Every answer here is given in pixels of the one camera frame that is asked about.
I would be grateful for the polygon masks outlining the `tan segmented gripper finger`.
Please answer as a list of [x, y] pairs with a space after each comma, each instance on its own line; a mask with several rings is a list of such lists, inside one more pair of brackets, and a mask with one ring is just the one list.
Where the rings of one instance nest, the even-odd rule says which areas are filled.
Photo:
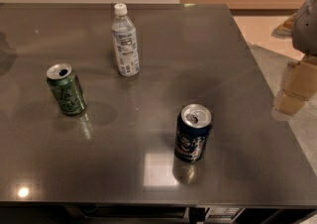
[[287, 121], [317, 93], [317, 56], [306, 55], [298, 62], [289, 62], [284, 70], [271, 115]]

